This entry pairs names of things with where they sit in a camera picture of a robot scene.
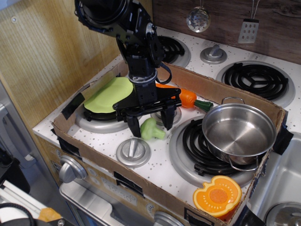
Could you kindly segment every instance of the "orange slice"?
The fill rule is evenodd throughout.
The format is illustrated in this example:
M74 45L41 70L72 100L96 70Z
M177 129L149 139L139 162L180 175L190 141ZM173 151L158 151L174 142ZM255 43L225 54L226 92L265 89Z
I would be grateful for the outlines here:
M240 202L241 188L230 177L215 176L203 186L194 192L193 202L197 209L216 218L226 215Z

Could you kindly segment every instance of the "black robotic arm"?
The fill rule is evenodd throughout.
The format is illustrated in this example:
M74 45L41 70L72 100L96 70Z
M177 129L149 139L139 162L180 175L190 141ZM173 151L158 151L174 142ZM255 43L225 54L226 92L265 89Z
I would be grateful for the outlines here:
M174 111L181 105L181 90L156 87L155 81L160 82L156 68L169 69L162 64L164 48L143 6L136 0L75 0L75 13L90 30L115 37L128 64L134 91L113 106L117 120L127 122L133 135L140 137L137 117L161 112L164 126L170 129Z

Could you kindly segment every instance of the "cardboard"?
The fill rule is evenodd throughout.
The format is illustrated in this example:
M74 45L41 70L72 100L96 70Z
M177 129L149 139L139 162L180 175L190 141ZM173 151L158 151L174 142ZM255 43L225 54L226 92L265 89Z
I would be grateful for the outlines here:
M188 71L181 67L173 65L168 66L173 73L172 82L177 84L181 88L191 90L197 93L199 96L219 104L225 97L242 98L247 105L252 105L266 113L274 122L277 131L280 130L281 123L285 117L285 111L280 106L277 106L271 101L268 101L252 93L241 91L237 88L225 85L214 79ZM88 88L85 87L82 92L78 93L78 95L81 96L81 100L87 100L90 96L93 95L93 93L95 93L96 90L101 88L108 81L110 81L110 79L112 79L116 74L119 73L121 76L127 75L127 65L124 62L119 63L111 70L111 72L106 73L99 80L91 83ZM168 76L169 74L164 69L158 69L158 77L160 79L166 80ZM102 169L108 171L111 175L121 174L125 178L123 185L126 184L126 187L136 186L137 189L141 189L143 191L143 196L140 197L141 200L144 200L147 197L149 200L159 205L161 209L170 213L172 216L175 216L177 218L181 217L180 221L186 226L190 225L188 223L188 220L200 222L200 225L204 225L201 224L201 222L206 223L207 225L214 226L233 225L240 212L245 207L249 197L252 195L252 191L254 190L257 183L257 178L260 176L262 168L269 156L269 153L265 155L255 174L254 180L251 182L246 192L245 199L237 207L235 214L227 218L225 222L197 210L195 207L190 206L177 197L172 196L165 190L152 184L147 179L137 175L133 170L128 169L119 162L114 161L113 159L97 152L93 148L69 136L67 133L69 128L75 123L76 116L74 110L76 109L76 107L78 107L78 103L77 105L73 104L72 107L70 107L70 105L71 104L66 107L67 111L65 111L68 112L68 114L61 113L53 122L55 134L68 144L76 147L79 150L80 156L82 158L94 162ZM141 208L134 210L140 212L142 215L146 214L143 212L143 210L141 210Z

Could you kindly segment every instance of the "stainless steel pot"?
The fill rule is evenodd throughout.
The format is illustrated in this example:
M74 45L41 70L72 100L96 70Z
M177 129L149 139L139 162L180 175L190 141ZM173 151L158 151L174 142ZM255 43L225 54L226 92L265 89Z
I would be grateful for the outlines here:
M202 129L209 151L237 170L258 168L258 158L272 148L277 132L271 119L259 109L243 104L222 104L204 117ZM254 169L240 169L233 165L257 162Z

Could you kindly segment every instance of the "wooden wall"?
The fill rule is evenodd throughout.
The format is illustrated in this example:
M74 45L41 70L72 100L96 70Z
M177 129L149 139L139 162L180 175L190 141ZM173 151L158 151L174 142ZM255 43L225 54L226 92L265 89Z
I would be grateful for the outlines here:
M120 54L78 22L73 0L23 0L0 11L0 27L0 79L30 128Z
M170 30L301 64L300 0L261 0L255 15L260 22L254 44L238 44L243 19L251 16L251 0L204 0L203 3L212 19L203 33L192 32L186 24L187 14L200 5L199 0L153 0L154 23Z

